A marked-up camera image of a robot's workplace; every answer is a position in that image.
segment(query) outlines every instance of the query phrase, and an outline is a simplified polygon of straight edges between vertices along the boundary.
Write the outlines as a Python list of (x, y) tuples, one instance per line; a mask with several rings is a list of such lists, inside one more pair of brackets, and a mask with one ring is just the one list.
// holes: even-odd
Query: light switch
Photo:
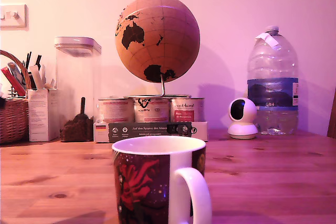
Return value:
[(26, 27), (26, 5), (1, 5), (1, 27)]

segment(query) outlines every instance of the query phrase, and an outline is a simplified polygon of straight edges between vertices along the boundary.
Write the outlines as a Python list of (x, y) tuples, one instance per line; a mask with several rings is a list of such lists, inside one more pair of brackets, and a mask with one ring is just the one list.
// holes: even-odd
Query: white wall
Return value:
[[(158, 84), (133, 76), (114, 44), (119, 14), (134, 0), (1, 0), (25, 3), (28, 27), (1, 30), (1, 48), (32, 62), (43, 55), (48, 81), (55, 76), (55, 36), (88, 36), (102, 46), (103, 96), (148, 93)], [(299, 127), (326, 135), (336, 87), (336, 0), (181, 0), (201, 31), (201, 48), (192, 68), (167, 83), (169, 94), (205, 97), (210, 127), (228, 127), (227, 106), (247, 88), (247, 59), (254, 37), (268, 25), (294, 46), (299, 59)]]

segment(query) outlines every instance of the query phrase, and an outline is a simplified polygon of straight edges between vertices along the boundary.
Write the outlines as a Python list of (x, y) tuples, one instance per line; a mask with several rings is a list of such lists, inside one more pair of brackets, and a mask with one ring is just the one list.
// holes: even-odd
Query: book spine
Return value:
[(25, 89), (20, 85), (20, 83), (15, 79), (15, 77), (11, 74), (8, 67), (4, 67), (1, 69), (2, 73), (4, 73), (5, 77), (17, 91), (19, 96), (24, 97), (26, 95)]

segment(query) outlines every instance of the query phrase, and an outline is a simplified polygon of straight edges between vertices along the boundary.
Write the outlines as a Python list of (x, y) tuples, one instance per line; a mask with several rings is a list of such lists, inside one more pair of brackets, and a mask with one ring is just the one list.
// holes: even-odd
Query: red flower print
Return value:
[(153, 182), (151, 177), (158, 172), (158, 165), (159, 160), (157, 159), (144, 162), (140, 171), (135, 169), (135, 165), (120, 166), (120, 172), (124, 177), (123, 192), (120, 197), (131, 211), (134, 210), (133, 203), (144, 199), (150, 192), (149, 183)]

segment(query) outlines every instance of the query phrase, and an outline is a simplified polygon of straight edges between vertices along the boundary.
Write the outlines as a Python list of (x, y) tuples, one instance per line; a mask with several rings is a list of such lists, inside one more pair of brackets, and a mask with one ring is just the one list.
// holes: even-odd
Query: cardboard box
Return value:
[(28, 90), (29, 141), (50, 141), (59, 137), (57, 90)]
[(94, 123), (96, 143), (115, 143), (122, 139), (139, 136), (176, 135), (208, 141), (207, 122), (185, 123)]

